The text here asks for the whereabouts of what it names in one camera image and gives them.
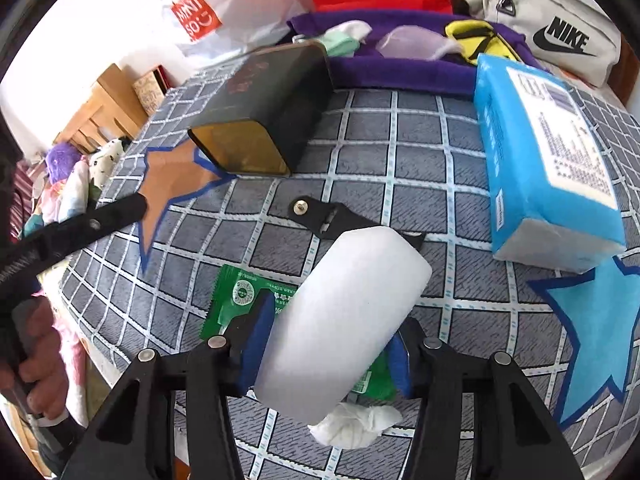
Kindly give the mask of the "person left hand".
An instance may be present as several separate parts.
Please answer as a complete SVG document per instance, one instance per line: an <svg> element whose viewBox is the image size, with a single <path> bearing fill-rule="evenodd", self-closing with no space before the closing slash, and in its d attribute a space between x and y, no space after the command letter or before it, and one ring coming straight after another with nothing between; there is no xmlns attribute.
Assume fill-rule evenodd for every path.
<svg viewBox="0 0 640 480"><path fill-rule="evenodd" d="M61 337L53 326L54 315L45 296L35 296L36 310L27 321L26 330L35 339L32 353L20 365L20 377L35 387L27 396L28 406L47 419L56 419L65 410L68 378L60 355Z"/></svg>

